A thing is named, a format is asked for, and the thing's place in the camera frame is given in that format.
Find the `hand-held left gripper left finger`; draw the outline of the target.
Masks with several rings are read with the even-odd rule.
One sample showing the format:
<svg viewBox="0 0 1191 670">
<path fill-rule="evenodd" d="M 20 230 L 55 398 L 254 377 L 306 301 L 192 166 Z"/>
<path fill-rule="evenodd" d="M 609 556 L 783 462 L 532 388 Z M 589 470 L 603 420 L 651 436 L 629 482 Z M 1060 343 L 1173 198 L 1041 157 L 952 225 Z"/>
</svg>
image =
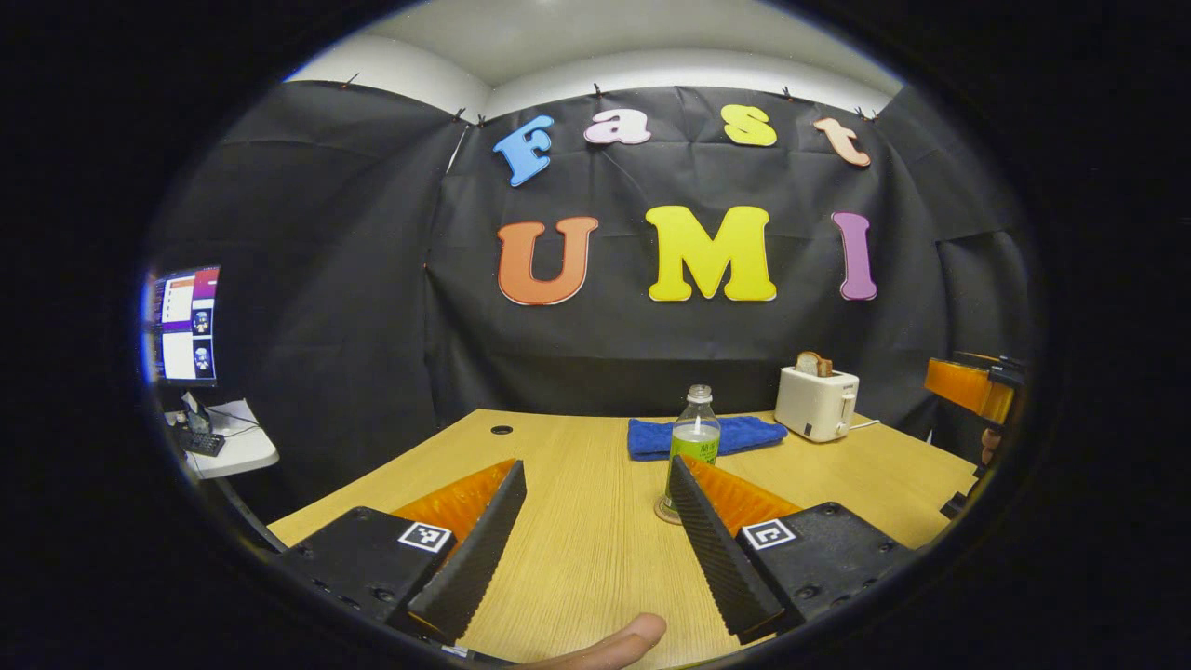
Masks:
<svg viewBox="0 0 1191 670">
<path fill-rule="evenodd" d="M 347 610 L 453 645 L 488 591 L 525 496 L 523 462 L 497 462 L 395 512 L 355 506 L 282 552 L 279 568 Z"/>
</svg>

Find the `black keyboard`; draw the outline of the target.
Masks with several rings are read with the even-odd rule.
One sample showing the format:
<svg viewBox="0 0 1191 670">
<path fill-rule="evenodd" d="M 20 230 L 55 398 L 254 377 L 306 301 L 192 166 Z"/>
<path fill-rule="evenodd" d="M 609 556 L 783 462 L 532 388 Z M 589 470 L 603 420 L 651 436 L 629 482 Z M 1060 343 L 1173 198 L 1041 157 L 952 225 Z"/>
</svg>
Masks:
<svg viewBox="0 0 1191 670">
<path fill-rule="evenodd" d="M 206 455 L 216 458 L 222 453 L 226 444 L 226 437 L 218 433 L 201 433 L 186 427 L 186 425 L 174 425 L 172 428 L 174 444 L 183 452 Z"/>
</svg>

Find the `white side desk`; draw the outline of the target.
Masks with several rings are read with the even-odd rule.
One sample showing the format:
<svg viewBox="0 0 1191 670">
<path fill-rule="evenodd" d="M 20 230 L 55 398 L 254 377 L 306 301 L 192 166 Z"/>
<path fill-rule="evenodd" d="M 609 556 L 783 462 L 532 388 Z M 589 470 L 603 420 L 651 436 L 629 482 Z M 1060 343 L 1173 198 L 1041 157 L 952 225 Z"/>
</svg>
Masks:
<svg viewBox="0 0 1191 670">
<path fill-rule="evenodd" d="M 212 434 L 224 436 L 220 453 L 180 450 L 182 465 L 199 480 L 247 474 L 279 462 L 278 447 L 264 432 L 247 399 L 205 408 Z"/>
</svg>

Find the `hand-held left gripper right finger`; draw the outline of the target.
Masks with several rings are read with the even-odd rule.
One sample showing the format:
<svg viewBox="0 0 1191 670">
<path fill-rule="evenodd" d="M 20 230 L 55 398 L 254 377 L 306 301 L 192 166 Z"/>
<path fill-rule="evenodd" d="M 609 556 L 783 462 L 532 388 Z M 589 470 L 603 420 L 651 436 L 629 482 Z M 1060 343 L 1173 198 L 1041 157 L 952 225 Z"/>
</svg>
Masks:
<svg viewBox="0 0 1191 670">
<path fill-rule="evenodd" d="M 844 505 L 791 505 L 676 455 L 668 487 L 727 630 L 742 644 L 850 605 L 915 558 Z"/>
</svg>

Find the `clear green-label water bottle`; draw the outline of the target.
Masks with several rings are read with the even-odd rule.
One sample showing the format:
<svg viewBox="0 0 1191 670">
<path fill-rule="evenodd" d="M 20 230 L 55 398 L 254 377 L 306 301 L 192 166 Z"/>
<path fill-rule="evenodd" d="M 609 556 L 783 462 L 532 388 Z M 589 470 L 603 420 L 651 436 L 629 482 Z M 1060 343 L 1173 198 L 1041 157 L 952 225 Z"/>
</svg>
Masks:
<svg viewBox="0 0 1191 670">
<path fill-rule="evenodd" d="M 669 459 L 662 495 L 673 500 L 671 471 L 676 455 L 690 455 L 694 461 L 715 465 L 721 446 L 721 422 L 712 411 L 710 386 L 690 386 L 688 403 L 676 417 L 671 430 Z"/>
</svg>

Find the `black backdrop cloth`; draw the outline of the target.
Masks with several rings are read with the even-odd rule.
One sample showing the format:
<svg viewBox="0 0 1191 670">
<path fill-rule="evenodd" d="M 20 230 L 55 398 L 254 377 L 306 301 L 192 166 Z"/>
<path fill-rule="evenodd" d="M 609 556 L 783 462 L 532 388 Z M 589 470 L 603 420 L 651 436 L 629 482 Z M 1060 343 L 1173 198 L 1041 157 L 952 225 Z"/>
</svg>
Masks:
<svg viewBox="0 0 1191 670">
<path fill-rule="evenodd" d="M 813 351 L 859 411 L 977 461 L 922 386 L 1037 343 L 1024 209 L 903 89 L 866 123 L 698 87 L 570 98 L 482 127 L 394 93 L 286 82 L 216 140 L 146 251 L 217 264 L 206 402 L 279 449 L 268 520 L 475 409 L 676 415 L 774 406 Z"/>
</svg>

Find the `white toaster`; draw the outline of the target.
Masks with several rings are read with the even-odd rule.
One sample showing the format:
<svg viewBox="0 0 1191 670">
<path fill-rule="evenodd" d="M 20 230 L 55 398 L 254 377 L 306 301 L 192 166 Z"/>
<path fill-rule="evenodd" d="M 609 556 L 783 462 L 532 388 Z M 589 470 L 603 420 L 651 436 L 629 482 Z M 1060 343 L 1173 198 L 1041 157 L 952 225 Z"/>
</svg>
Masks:
<svg viewBox="0 0 1191 670">
<path fill-rule="evenodd" d="M 774 419 L 809 442 L 837 440 L 850 432 L 859 386 L 860 378 L 848 372 L 816 377 L 782 368 Z"/>
</svg>

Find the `computer monitor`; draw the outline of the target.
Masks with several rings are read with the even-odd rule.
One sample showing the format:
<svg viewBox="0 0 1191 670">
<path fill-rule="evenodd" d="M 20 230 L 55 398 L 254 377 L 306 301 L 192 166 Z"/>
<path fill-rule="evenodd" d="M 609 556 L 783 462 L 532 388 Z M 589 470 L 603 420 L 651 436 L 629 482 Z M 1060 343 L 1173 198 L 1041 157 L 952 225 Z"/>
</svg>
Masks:
<svg viewBox="0 0 1191 670">
<path fill-rule="evenodd" d="M 219 264 L 166 273 L 149 283 L 146 332 L 160 384 L 218 386 L 217 294 Z"/>
</svg>

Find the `blue towel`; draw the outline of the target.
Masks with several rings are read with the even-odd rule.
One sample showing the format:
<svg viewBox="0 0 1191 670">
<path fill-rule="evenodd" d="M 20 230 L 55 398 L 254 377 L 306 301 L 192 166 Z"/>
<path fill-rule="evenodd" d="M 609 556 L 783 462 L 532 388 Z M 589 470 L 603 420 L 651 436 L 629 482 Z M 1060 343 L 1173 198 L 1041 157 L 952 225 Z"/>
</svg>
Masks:
<svg viewBox="0 0 1191 670">
<path fill-rule="evenodd" d="M 723 417 L 718 455 L 749 452 L 771 447 L 787 437 L 788 430 L 781 424 L 765 422 L 757 417 Z M 647 422 L 630 419 L 628 422 L 628 453 L 632 461 L 659 462 L 671 455 L 673 422 Z"/>
</svg>

